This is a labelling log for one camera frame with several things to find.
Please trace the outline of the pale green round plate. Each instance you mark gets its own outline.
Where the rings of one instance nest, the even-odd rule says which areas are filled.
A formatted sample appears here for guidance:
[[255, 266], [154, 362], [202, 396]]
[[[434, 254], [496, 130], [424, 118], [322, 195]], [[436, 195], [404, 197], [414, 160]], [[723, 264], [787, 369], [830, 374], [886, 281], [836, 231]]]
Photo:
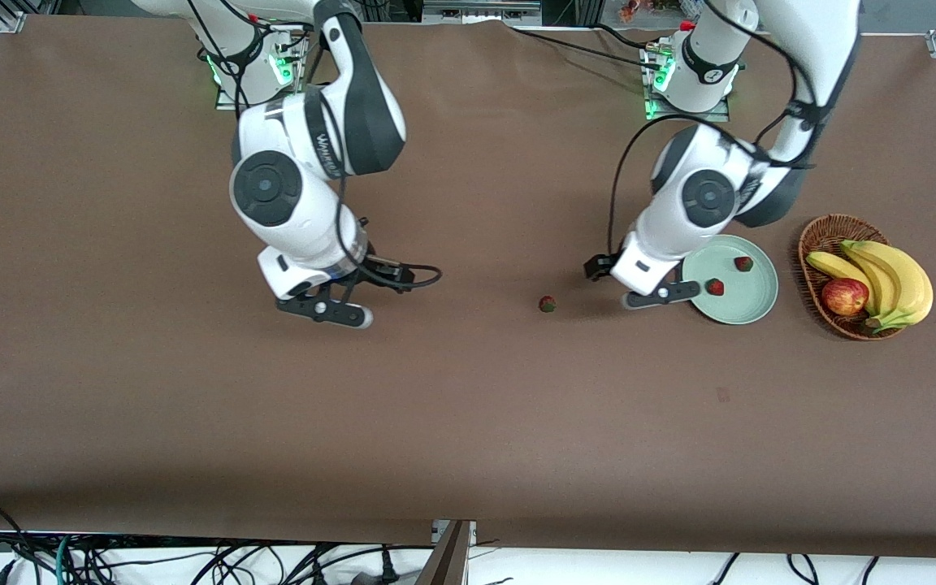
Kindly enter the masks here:
[[[751, 271], [738, 271], [733, 259], [750, 256], [755, 260]], [[715, 236], [683, 260], [681, 274], [702, 286], [698, 297], [691, 299], [695, 309], [719, 323], [746, 325], [764, 318], [774, 307], [779, 290], [778, 272], [765, 251], [739, 236]], [[724, 296], [705, 292], [704, 283], [720, 279], [725, 283]]]

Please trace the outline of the brown wicker basket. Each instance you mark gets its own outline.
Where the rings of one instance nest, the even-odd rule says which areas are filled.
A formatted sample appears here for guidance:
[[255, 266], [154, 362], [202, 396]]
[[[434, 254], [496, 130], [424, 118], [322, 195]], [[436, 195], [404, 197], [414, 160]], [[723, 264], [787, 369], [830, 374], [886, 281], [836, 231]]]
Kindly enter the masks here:
[[806, 262], [806, 257], [814, 251], [822, 251], [846, 257], [840, 243], [844, 240], [877, 241], [890, 245], [884, 233], [872, 223], [849, 214], [824, 214], [817, 216], [796, 237], [795, 251], [791, 253], [791, 273], [809, 315], [816, 319], [822, 329], [836, 336], [854, 341], [887, 340], [902, 333], [898, 328], [874, 332], [865, 325], [867, 314], [839, 316], [825, 312], [821, 306], [821, 288], [830, 277], [814, 270]]

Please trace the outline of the red yellow apple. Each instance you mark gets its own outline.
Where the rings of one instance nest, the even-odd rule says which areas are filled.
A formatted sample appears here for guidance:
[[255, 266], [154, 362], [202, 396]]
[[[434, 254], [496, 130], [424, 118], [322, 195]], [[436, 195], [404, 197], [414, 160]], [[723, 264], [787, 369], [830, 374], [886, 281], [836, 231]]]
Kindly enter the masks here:
[[833, 278], [822, 286], [820, 292], [824, 310], [838, 316], [861, 314], [871, 296], [869, 286], [853, 278]]

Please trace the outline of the red orange small objects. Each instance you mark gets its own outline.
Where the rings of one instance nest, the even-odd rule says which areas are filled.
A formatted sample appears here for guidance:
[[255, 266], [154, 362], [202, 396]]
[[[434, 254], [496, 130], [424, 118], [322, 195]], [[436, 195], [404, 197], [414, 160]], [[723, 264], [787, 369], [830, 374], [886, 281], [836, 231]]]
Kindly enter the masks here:
[[639, 20], [650, 20], [657, 16], [681, 14], [679, 0], [617, 0], [617, 18], [621, 23], [631, 24]]

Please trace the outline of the grey electronics box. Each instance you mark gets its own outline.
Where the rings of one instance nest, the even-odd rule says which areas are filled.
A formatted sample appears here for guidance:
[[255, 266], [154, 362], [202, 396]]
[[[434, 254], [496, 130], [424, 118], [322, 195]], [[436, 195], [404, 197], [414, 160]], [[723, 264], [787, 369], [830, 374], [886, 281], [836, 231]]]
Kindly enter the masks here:
[[422, 0], [424, 24], [502, 21], [510, 26], [542, 26], [541, 0]]

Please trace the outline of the yellow banana bunch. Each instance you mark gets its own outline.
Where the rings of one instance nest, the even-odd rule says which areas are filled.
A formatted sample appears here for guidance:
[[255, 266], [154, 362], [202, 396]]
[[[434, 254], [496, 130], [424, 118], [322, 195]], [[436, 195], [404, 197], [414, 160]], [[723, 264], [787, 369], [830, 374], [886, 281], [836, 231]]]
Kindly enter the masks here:
[[934, 290], [924, 267], [902, 249], [872, 240], [843, 240], [843, 254], [814, 251], [806, 262], [833, 278], [853, 278], [869, 286], [865, 325], [874, 332], [917, 325], [929, 316]]

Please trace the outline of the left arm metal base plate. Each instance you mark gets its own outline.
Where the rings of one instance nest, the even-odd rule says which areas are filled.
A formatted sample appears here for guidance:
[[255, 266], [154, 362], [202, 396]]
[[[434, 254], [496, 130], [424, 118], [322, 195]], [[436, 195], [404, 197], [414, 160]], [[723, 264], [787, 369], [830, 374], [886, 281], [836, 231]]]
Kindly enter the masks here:
[[725, 80], [702, 84], [691, 69], [677, 66], [676, 37], [677, 33], [660, 37], [639, 50], [646, 119], [652, 121], [680, 114], [710, 122], [727, 122], [730, 119], [728, 96], [739, 67], [734, 66]]

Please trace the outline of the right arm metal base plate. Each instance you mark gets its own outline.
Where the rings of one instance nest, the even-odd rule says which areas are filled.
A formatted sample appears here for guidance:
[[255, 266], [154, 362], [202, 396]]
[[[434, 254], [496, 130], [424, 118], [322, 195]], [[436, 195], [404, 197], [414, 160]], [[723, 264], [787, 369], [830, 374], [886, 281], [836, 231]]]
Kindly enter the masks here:
[[301, 26], [281, 26], [265, 34], [240, 69], [206, 54], [204, 60], [218, 85], [216, 110], [233, 111], [237, 106], [244, 110], [301, 92], [310, 41], [311, 32]]

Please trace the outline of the brown metal table post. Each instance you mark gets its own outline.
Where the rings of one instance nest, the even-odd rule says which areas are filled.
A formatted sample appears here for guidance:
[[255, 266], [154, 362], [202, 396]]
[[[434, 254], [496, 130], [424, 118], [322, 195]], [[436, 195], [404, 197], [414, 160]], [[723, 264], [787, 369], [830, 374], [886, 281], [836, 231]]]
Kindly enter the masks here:
[[434, 548], [414, 585], [466, 585], [469, 552], [478, 543], [476, 521], [436, 519], [431, 533]]

